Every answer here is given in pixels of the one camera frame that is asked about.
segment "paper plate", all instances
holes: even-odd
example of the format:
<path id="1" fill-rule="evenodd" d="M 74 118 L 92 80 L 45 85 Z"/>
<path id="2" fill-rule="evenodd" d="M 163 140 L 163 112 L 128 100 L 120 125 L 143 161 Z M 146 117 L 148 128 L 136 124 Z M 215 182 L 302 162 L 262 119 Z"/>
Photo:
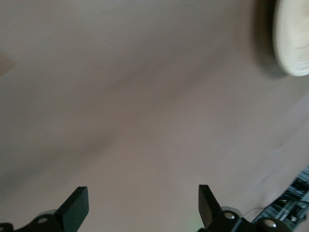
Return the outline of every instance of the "paper plate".
<path id="1" fill-rule="evenodd" d="M 309 74 L 309 0 L 277 0 L 273 43 L 281 68 L 293 76 Z"/>

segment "table surface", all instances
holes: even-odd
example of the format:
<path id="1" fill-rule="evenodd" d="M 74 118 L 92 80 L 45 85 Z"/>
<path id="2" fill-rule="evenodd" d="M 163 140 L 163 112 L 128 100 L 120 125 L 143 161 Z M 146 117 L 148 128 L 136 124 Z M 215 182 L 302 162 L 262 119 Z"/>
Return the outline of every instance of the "table surface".
<path id="1" fill-rule="evenodd" d="M 276 199 L 309 164 L 309 77 L 278 67 L 272 7 L 2 1 L 1 221 L 77 186 L 80 232 L 195 232 L 199 184 L 242 214 Z"/>

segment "white round object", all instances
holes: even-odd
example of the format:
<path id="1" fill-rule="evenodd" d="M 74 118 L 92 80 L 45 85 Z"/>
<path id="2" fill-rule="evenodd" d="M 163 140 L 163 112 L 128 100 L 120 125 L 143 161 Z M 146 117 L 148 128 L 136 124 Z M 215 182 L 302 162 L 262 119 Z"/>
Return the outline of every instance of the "white round object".
<path id="1" fill-rule="evenodd" d="M 293 76 L 309 74 L 309 0 L 277 0 L 274 50 L 281 68 Z"/>

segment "screw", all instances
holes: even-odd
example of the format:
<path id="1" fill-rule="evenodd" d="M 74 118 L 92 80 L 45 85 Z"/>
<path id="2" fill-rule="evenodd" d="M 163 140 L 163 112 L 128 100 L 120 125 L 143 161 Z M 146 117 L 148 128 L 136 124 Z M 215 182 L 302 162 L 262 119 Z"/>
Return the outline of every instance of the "screw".
<path id="1" fill-rule="evenodd" d="M 232 213 L 230 213 L 230 212 L 224 213 L 224 216 L 225 216 L 226 218 L 228 218 L 228 219 L 231 219 L 231 220 L 235 219 L 234 214 L 232 214 Z"/>
<path id="2" fill-rule="evenodd" d="M 44 223 L 44 222 L 47 222 L 47 218 L 40 218 L 39 220 L 38 220 L 38 223 L 39 224 L 42 224 L 42 223 Z"/>
<path id="3" fill-rule="evenodd" d="M 274 221 L 270 220 L 270 219 L 264 220 L 264 223 L 267 226 L 271 227 L 271 228 L 276 228 L 277 227 L 277 224 Z"/>

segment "silver bolt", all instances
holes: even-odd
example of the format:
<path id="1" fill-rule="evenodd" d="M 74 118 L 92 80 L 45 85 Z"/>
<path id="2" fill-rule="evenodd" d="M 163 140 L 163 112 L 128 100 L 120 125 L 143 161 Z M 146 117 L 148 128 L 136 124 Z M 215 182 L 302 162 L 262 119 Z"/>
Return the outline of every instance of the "silver bolt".
<path id="1" fill-rule="evenodd" d="M 270 219 L 264 220 L 264 223 L 267 226 L 271 227 L 271 228 L 276 228 L 277 227 L 277 224 L 274 221 L 270 220 Z"/>
<path id="2" fill-rule="evenodd" d="M 228 218 L 228 219 L 231 219 L 231 220 L 235 219 L 234 214 L 232 214 L 232 213 L 230 213 L 230 212 L 224 213 L 224 216 L 225 216 L 226 218 Z"/>
<path id="3" fill-rule="evenodd" d="M 42 223 L 44 223 L 44 222 L 47 222 L 47 218 L 40 218 L 39 220 L 38 220 L 38 223 L 39 224 L 42 224 Z"/>

